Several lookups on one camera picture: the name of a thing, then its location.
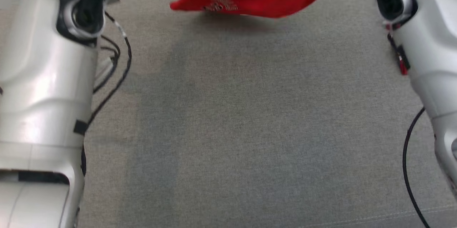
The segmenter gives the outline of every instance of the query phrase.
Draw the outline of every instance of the white stitching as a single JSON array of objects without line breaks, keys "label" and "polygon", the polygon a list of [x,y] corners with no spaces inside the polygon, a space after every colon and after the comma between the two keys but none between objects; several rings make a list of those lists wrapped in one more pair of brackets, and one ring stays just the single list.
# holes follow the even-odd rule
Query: white stitching
[{"label": "white stitching", "polygon": [[[446,207],[455,207],[455,206],[456,206],[456,205],[447,205],[447,206],[442,206],[442,207],[431,207],[431,208],[423,209],[422,211],[431,210],[431,209],[438,209],[438,208],[446,208]],[[405,214],[405,213],[410,213],[410,212],[415,212],[415,211],[414,211],[414,210],[411,210],[411,211],[398,212],[398,213],[389,214],[389,215],[381,215],[381,216],[375,216],[375,217],[369,217],[369,218],[357,218],[357,219],[353,219],[353,220],[338,221],[338,222],[332,222],[332,223],[312,224],[312,225],[301,226],[300,228],[313,227],[313,226],[321,226],[321,225],[335,224],[335,223],[354,222],[354,221],[361,221],[361,220],[367,220],[367,219],[372,219],[372,218],[382,218],[382,217],[388,217],[388,216],[393,216],[393,215]]]},{"label": "white stitching", "polygon": [[[424,214],[430,214],[430,213],[436,213],[436,212],[444,212],[444,211],[449,211],[449,210],[453,210],[453,209],[435,210],[435,211],[430,211],[430,212],[424,212]],[[372,221],[366,221],[366,222],[359,222],[359,223],[346,223],[346,224],[340,224],[340,225],[333,225],[333,226],[330,226],[330,227],[354,225],[354,224],[360,224],[360,223],[371,223],[371,222],[378,222],[378,221],[384,221],[384,220],[395,219],[395,218],[405,218],[405,217],[410,217],[410,216],[414,216],[414,215],[416,215],[416,214],[410,214],[410,215],[399,216],[399,217],[393,217],[393,218],[383,218],[383,219],[372,220]]]}]

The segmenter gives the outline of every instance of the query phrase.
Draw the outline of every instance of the gray fabric surface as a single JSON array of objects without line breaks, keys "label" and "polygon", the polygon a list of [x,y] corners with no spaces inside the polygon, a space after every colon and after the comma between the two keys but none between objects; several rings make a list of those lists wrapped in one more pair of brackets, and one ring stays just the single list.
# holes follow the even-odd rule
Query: gray fabric surface
[{"label": "gray fabric surface", "polygon": [[[109,8],[134,63],[86,137],[83,228],[420,227],[401,155],[422,105],[373,0],[318,0],[280,20],[171,1]],[[0,11],[3,31],[13,13]],[[119,32],[106,34],[125,59]],[[412,190],[432,227],[455,227],[433,141],[424,116]]]}]

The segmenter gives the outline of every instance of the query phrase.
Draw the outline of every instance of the black tape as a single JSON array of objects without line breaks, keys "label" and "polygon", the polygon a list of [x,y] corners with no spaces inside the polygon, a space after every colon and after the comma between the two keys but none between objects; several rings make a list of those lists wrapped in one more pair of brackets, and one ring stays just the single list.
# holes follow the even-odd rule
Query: black tape
[{"label": "black tape", "polygon": [[73,132],[80,134],[80,135],[85,135],[86,131],[87,131],[87,123],[77,120],[76,124],[75,124],[75,129],[73,129]]}]

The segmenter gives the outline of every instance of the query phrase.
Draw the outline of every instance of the logo on red fabric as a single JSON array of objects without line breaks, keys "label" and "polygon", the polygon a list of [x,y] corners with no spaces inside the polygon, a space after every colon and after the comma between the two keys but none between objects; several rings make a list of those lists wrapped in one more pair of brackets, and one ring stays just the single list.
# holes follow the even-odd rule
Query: logo on red fabric
[{"label": "logo on red fabric", "polygon": [[203,9],[208,11],[235,11],[238,10],[238,6],[231,0],[212,0],[211,4],[203,7]]}]

